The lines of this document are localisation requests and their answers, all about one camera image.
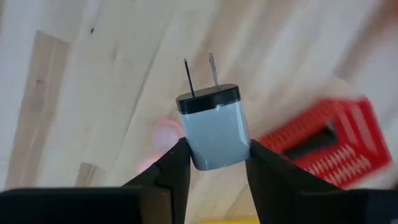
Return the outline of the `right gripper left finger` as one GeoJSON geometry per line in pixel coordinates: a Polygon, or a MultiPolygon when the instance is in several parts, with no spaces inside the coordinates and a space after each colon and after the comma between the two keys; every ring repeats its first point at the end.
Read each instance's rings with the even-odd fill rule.
{"type": "Polygon", "coordinates": [[[1,223],[184,223],[189,185],[190,148],[181,138],[120,187],[1,192],[1,223]]]}

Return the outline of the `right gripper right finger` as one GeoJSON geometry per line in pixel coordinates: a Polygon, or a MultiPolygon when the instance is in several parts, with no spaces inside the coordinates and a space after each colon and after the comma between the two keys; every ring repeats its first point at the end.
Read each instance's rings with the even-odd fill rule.
{"type": "Polygon", "coordinates": [[[251,141],[246,173],[260,223],[397,223],[397,191],[344,190],[251,141]]]}

